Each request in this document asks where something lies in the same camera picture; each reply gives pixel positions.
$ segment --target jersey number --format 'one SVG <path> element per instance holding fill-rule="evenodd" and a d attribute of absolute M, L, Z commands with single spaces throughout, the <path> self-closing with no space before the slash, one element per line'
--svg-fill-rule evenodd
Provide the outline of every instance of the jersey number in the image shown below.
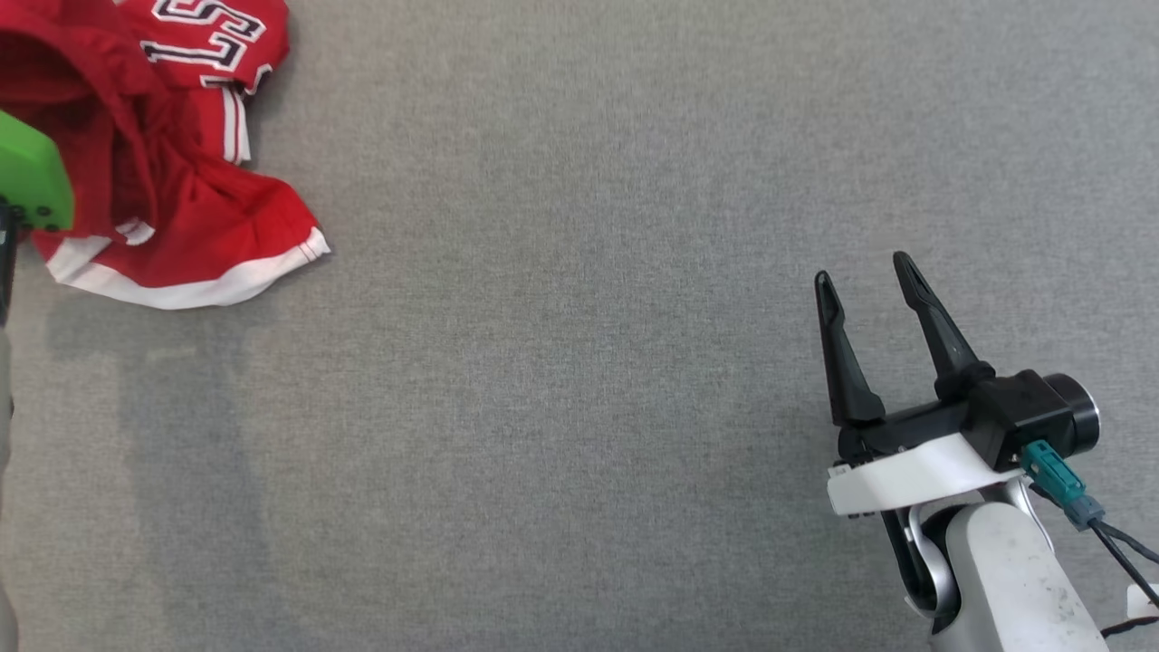
<path fill-rule="evenodd" d="M 265 32 L 262 21 L 219 0 L 156 0 L 153 15 L 162 22 L 217 27 L 209 37 L 213 47 L 178 47 L 141 41 L 145 56 L 154 63 L 163 59 L 233 72 L 246 54 L 248 44 Z"/>

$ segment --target green object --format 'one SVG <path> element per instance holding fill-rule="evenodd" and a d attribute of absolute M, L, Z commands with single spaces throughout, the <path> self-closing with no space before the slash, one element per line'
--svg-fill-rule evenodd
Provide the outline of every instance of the green object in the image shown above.
<path fill-rule="evenodd" d="M 1086 496 L 1086 483 L 1042 440 L 1030 442 L 1022 449 L 1022 469 L 1060 506 Z"/>
<path fill-rule="evenodd" d="M 0 111 L 0 199 L 28 227 L 65 230 L 73 224 L 73 193 L 51 138 Z"/>

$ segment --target white stripe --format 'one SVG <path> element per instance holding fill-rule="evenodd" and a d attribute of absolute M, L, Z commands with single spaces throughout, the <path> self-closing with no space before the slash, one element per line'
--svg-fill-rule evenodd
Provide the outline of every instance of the white stripe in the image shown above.
<path fill-rule="evenodd" d="M 96 254 L 101 252 L 110 242 L 112 240 L 101 235 L 65 237 L 60 241 L 57 250 L 52 251 L 52 257 L 44 261 L 44 264 L 48 265 L 49 272 L 52 273 L 53 278 L 63 281 L 60 280 L 61 278 L 67 278 L 79 272 L 81 268 L 96 257 Z"/>
<path fill-rule="evenodd" d="M 327 246 L 322 232 L 311 228 L 309 236 L 301 244 L 276 256 L 247 259 L 229 268 L 220 278 L 210 280 L 167 287 L 143 287 L 119 271 L 94 262 L 74 270 L 71 276 L 59 276 L 56 271 L 52 276 L 58 283 L 118 300 L 162 309 L 182 309 L 206 305 L 232 305 L 250 299 L 282 276 L 328 252 L 330 247 Z"/>
<path fill-rule="evenodd" d="M 249 161 L 249 120 L 246 117 L 246 102 L 241 93 L 233 91 L 238 101 L 238 162 Z"/>
<path fill-rule="evenodd" d="M 238 162 L 238 102 L 233 97 L 233 91 L 221 88 L 221 97 L 225 100 L 225 160 Z"/>

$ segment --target gray carpet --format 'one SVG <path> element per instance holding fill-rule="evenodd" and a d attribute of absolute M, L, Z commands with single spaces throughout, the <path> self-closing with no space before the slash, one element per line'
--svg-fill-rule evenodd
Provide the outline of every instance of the gray carpet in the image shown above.
<path fill-rule="evenodd" d="M 928 401 L 898 248 L 999 372 L 1096 396 L 1076 466 L 1159 542 L 1154 2 L 291 5 L 255 167 L 333 256 L 182 313 L 20 262 L 24 650 L 923 650 L 829 512 L 810 286 Z"/>

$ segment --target black cable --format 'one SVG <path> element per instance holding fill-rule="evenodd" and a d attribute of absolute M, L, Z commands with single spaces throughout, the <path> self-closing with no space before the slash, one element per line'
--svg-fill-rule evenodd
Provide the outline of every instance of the black cable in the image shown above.
<path fill-rule="evenodd" d="M 1156 554 L 1150 548 L 1143 545 L 1142 543 L 1138 542 L 1138 540 L 1136 540 L 1131 535 L 1108 523 L 1099 523 L 1099 527 L 1102 528 L 1102 530 L 1107 533 L 1107 536 L 1109 536 L 1110 539 L 1117 539 L 1118 541 L 1125 543 L 1127 545 L 1130 545 L 1131 550 L 1138 552 L 1142 557 L 1146 558 L 1147 562 L 1154 562 L 1156 564 L 1159 564 L 1159 554 Z"/>
<path fill-rule="evenodd" d="M 1055 497 L 1047 493 L 1047 490 L 1042 489 L 1038 485 L 1038 483 L 1030 483 L 1030 490 L 1034 493 L 1041 496 L 1042 498 L 1049 500 L 1055 507 L 1062 508 L 1062 506 L 1058 505 L 1058 501 L 1055 500 Z M 1130 536 L 1129 534 L 1124 533 L 1123 530 L 1114 526 L 1108 526 L 1102 521 L 1091 521 L 1089 526 L 1091 529 L 1094 530 L 1095 536 L 1099 537 L 1099 541 L 1101 541 L 1102 544 L 1107 547 L 1107 550 L 1110 552 L 1111 557 L 1114 557 L 1115 561 L 1118 562 L 1118 565 L 1122 566 L 1124 571 L 1127 571 L 1127 574 L 1130 576 L 1132 580 L 1135 580 L 1135 584 L 1143 589 L 1143 594 L 1147 596 L 1147 600 L 1150 600 L 1151 603 L 1156 606 L 1156 608 L 1159 608 L 1159 595 L 1156 594 L 1156 592 L 1151 588 L 1151 584 L 1143 578 L 1143 574 L 1139 573 L 1138 569 L 1136 569 L 1135 565 L 1131 564 L 1131 562 L 1127 558 L 1127 556 L 1123 555 L 1123 551 L 1120 550 L 1120 548 L 1115 544 L 1114 541 L 1111 541 L 1111 539 L 1117 539 L 1118 541 L 1122 541 L 1127 545 L 1130 545 L 1132 550 L 1145 557 L 1147 561 L 1154 562 L 1156 564 L 1159 564 L 1159 555 L 1157 555 L 1150 548 L 1139 543 L 1138 540 L 1136 540 L 1135 537 Z M 1123 621 L 1117 625 L 1110 625 L 1109 628 L 1105 628 L 1103 630 L 1101 630 L 1100 633 L 1102 633 L 1103 638 L 1107 638 L 1110 636 L 1115 636 L 1116 633 L 1131 631 L 1137 627 L 1150 625 L 1153 623 L 1159 623 L 1159 617 L 1147 616 L 1143 618 L 1131 618 L 1129 621 Z"/>
<path fill-rule="evenodd" d="M 1110 625 L 1109 628 L 1102 629 L 1099 633 L 1103 638 L 1115 636 L 1116 633 L 1123 633 L 1124 631 L 1131 631 L 1135 628 L 1150 625 L 1159 623 L 1159 616 L 1147 616 L 1146 618 L 1131 618 L 1130 621 L 1123 621 L 1117 625 Z"/>
<path fill-rule="evenodd" d="M 1118 549 L 1115 541 L 1111 540 L 1106 532 L 1103 532 L 1102 523 L 1099 521 L 1091 521 L 1091 529 L 1094 530 L 1094 535 L 1099 537 L 1099 541 L 1107 547 L 1107 551 L 1115 558 L 1115 562 L 1118 562 L 1118 565 L 1122 566 L 1123 570 L 1127 571 L 1127 574 L 1131 576 L 1131 579 L 1135 580 L 1135 584 L 1143 589 L 1143 595 L 1146 595 L 1147 600 L 1151 601 L 1151 605 L 1159 609 L 1159 595 L 1157 595 L 1156 591 L 1151 588 L 1151 583 L 1149 583 L 1143 577 L 1143 573 L 1135 567 L 1135 564 L 1131 564 L 1131 561 L 1123 555 L 1123 551 Z"/>

